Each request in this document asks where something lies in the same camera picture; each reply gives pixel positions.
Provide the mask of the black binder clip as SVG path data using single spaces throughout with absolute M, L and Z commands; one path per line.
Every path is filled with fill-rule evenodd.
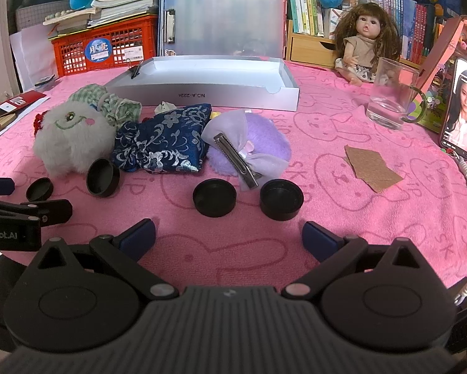
M 129 76 L 131 79 L 136 78 L 140 74 L 143 63 L 144 63 L 144 60 L 141 60 L 135 65 L 129 67 L 128 72 L 129 72 Z

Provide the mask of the translucent file folder box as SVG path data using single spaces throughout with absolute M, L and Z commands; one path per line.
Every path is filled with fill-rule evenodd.
M 286 0 L 162 0 L 160 56 L 283 57 Z

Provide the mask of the brown sandpaper piece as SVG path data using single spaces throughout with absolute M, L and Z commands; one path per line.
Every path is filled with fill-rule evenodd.
M 356 177 L 374 192 L 381 193 L 402 181 L 402 177 L 387 166 L 378 152 L 348 145 L 345 146 L 345 152 Z

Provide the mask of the pink phone stand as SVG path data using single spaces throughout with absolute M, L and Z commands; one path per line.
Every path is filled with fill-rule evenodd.
M 445 23 L 421 65 L 415 83 L 426 96 L 426 111 L 419 124 L 435 133 L 440 133 L 446 116 L 458 58 L 467 61 L 467 15 L 451 18 Z

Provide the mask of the stack of books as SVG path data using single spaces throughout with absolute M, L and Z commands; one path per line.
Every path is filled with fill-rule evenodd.
M 43 24 L 53 26 L 59 35 L 83 31 L 121 19 L 157 11 L 159 0 L 93 0 L 90 8 L 58 11 L 48 15 Z

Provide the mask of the white cardboard box tray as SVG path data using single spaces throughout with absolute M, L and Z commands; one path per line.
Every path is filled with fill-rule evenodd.
M 136 78 L 126 70 L 105 87 L 144 106 L 167 101 L 294 112 L 300 96 L 286 63 L 271 57 L 153 57 L 144 61 Z

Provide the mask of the smartphone with video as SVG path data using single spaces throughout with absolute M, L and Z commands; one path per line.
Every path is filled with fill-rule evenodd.
M 455 61 L 449 92 L 440 145 L 467 161 L 467 61 L 462 58 Z

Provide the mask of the blue floral fabric pouch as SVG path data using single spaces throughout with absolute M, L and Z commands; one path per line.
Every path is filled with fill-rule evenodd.
M 211 105 L 198 104 L 126 122 L 116 133 L 112 162 L 125 172 L 197 173 L 208 150 L 201 134 L 211 114 Z

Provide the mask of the purple fluffy bow hairclip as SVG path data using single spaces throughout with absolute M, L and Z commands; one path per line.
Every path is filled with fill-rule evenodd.
M 279 178 L 288 168 L 290 143 L 272 120 L 244 110 L 223 112 L 206 124 L 201 138 L 209 144 L 206 158 L 212 170 L 221 176 L 237 177 L 241 190 L 250 188 L 215 142 L 219 133 L 225 135 L 247 163 L 259 186 Z

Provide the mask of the green checkered cloth pouch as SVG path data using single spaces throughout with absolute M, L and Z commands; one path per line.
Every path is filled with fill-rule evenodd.
M 138 122 L 142 105 L 139 101 L 121 98 L 105 86 L 89 84 L 74 92 L 69 100 L 84 102 L 102 113 L 108 123 L 120 129 L 126 122 Z

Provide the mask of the small black round cap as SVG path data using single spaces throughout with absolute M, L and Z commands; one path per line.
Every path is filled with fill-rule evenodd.
M 47 201 L 53 194 L 53 183 L 48 177 L 41 177 L 33 181 L 27 188 L 26 199 L 29 202 Z

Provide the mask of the white fluffy plush toy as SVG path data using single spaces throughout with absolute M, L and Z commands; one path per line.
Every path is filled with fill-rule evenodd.
M 43 128 L 34 136 L 33 152 L 52 177 L 85 174 L 113 151 L 116 128 L 84 102 L 67 100 L 47 110 Z

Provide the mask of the row of blue red books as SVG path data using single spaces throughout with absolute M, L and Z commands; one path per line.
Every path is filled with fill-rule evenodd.
M 446 23 L 436 7 L 415 0 L 359 0 L 375 2 L 390 14 L 402 42 L 400 57 L 418 65 L 426 60 Z

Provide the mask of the red plastic crate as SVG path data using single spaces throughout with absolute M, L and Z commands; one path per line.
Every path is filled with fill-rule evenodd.
M 51 39 L 58 75 L 130 67 L 156 56 L 157 17 L 135 16 Z

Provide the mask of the clear glass mug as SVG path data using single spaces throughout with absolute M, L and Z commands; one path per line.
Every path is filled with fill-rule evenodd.
M 419 75 L 417 69 L 380 57 L 365 112 L 367 117 L 390 129 L 418 123 L 427 108 L 426 95 L 416 86 Z

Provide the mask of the brown haired baby doll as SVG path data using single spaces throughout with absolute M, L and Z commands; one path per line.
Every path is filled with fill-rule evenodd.
M 355 86 L 374 82 L 379 59 L 399 59 L 402 47 L 392 18 L 373 2 L 361 3 L 344 14 L 334 41 L 334 69 Z

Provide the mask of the wooden drawer organizer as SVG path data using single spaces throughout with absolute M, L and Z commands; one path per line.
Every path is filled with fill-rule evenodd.
M 334 69 L 337 57 L 338 54 L 333 40 L 294 33 L 293 21 L 288 20 L 284 57 L 286 61 Z

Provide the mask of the pink bunny towel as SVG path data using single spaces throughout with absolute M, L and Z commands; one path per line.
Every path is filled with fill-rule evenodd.
M 315 266 L 302 245 L 303 224 L 312 220 L 339 235 L 388 244 L 409 238 L 446 286 L 467 276 L 467 184 L 437 138 L 418 125 L 390 130 L 364 113 L 369 91 L 331 71 L 290 63 L 300 87 L 296 112 L 267 112 L 287 137 L 292 156 L 284 178 L 305 201 L 286 222 L 267 218 L 255 192 L 240 192 L 234 210 L 218 219 L 199 214 L 195 186 L 213 177 L 126 173 L 113 196 L 88 193 L 83 176 L 54 182 L 53 195 L 68 199 L 68 223 L 44 228 L 43 239 L 81 244 L 117 235 L 144 218 L 156 225 L 155 246 L 141 264 L 178 288 L 188 285 L 282 287 Z M 374 192 L 357 178 L 345 146 L 378 152 L 402 181 Z

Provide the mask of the red paper packet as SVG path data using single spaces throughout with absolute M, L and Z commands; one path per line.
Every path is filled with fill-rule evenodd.
M 36 101 L 45 97 L 46 95 L 42 92 L 31 90 L 13 98 L 9 98 L 0 104 L 0 117 L 27 108 L 27 106 L 34 104 Z

